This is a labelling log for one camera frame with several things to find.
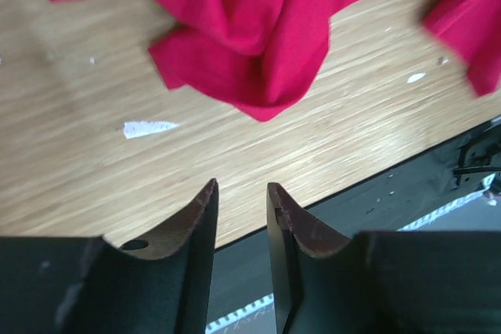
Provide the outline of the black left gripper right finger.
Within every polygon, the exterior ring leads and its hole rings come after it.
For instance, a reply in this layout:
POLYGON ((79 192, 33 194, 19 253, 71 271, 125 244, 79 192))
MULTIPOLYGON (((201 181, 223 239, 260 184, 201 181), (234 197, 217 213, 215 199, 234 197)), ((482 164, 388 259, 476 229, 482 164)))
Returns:
POLYGON ((348 238, 267 187, 279 333, 497 333, 498 232, 364 231, 348 238))

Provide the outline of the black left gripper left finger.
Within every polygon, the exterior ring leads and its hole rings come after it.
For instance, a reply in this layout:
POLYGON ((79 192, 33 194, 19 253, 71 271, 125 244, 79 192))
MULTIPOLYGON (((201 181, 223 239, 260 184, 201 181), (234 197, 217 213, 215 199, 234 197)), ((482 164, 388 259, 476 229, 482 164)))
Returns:
POLYGON ((120 247, 97 237, 2 237, 4 333, 202 333, 218 183, 120 247))

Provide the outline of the red t shirt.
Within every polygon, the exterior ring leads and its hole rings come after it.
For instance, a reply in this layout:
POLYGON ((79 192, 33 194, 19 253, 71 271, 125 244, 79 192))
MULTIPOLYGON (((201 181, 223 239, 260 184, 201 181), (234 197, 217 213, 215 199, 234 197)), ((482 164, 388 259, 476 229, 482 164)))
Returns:
MULTIPOLYGON (((329 49, 330 17, 359 0, 156 1, 178 21, 149 50, 167 87, 189 85, 267 121, 305 95, 329 49)), ((440 0, 424 26, 465 61, 477 95, 497 89, 500 0, 440 0)))

